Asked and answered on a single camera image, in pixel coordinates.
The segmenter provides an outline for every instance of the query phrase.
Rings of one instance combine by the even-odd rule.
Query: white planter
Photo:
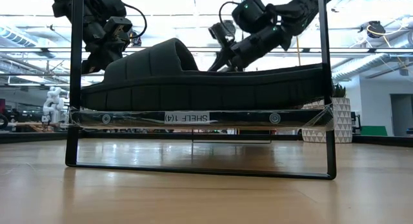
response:
[[[351,143],[353,139],[351,107],[348,98],[333,98],[334,132],[336,143]],[[324,101],[304,105],[304,109],[323,108]],[[309,143],[325,143],[325,131],[303,128],[303,140]]]

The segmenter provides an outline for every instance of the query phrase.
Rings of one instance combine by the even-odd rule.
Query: black cable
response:
[[[125,6],[128,7],[128,8],[131,8],[131,9],[133,9],[133,10],[138,11],[138,12],[142,15],[143,21],[145,22],[145,26],[143,27],[143,30],[142,30],[142,32],[141,32],[140,34],[131,37],[131,39],[135,39],[135,38],[141,37],[141,36],[145,33],[146,29],[148,28],[148,23],[147,23],[147,21],[146,21],[145,15],[142,13],[142,11],[140,11],[138,8],[133,7],[132,5],[128,5],[128,4],[125,4],[125,3],[123,3],[123,5],[125,5]]]
[[[70,40],[69,40],[69,39],[67,39],[65,36],[63,36],[63,35],[61,35],[61,34],[59,34],[59,33],[56,32],[56,29],[53,28],[53,24],[50,25],[49,29],[50,29],[51,31],[53,31],[53,33],[57,34],[58,36],[60,36],[61,38],[63,38],[64,40],[66,40],[66,41],[68,41],[68,42],[70,43]]]
[[[221,25],[223,25],[224,29],[225,29],[228,33],[230,33],[230,35],[231,35],[233,38],[235,38],[235,35],[227,28],[227,26],[224,25],[224,22],[222,21],[222,17],[221,17],[222,8],[224,8],[224,6],[227,5],[227,4],[239,5],[239,3],[233,2],[233,1],[227,1],[227,2],[225,2],[225,3],[223,3],[223,4],[221,5],[221,8],[219,8],[219,12],[218,12],[219,22],[221,23]]]

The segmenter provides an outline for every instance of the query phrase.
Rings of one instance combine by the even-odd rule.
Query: potted plant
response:
[[[351,143],[353,138],[350,100],[346,98],[346,88],[340,84],[334,86],[333,115],[336,143]],[[325,108],[324,100],[304,105],[304,109]],[[325,143],[325,131],[303,128],[303,140],[310,143]]]

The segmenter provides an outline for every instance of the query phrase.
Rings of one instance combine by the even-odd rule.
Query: black metal shelf frame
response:
[[[330,68],[330,47],[328,42],[328,23],[326,0],[318,0],[319,22],[321,36],[321,58],[324,75],[324,102],[331,104],[331,68]],[[83,8],[84,0],[73,0],[72,3],[72,42],[70,53],[70,106],[80,109],[81,103],[81,61],[83,42]],[[179,167],[133,167],[132,165],[102,165],[77,162],[78,141],[80,137],[80,127],[71,126],[68,129],[66,159],[65,163],[69,167],[83,168],[109,168],[125,170],[144,170],[157,172],[181,172],[198,174],[217,174],[229,176],[261,176],[275,178],[301,178],[301,179],[334,179],[337,174],[336,168],[336,146],[334,142],[334,131],[327,131],[327,173],[296,173],[296,172],[267,172],[253,170],[221,170],[205,168],[179,168]]]

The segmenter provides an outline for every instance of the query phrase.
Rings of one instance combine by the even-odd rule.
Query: wooden floor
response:
[[[325,171],[325,146],[84,139],[79,161]],[[338,145],[334,181],[66,168],[65,141],[0,145],[0,223],[413,223],[413,151]]]

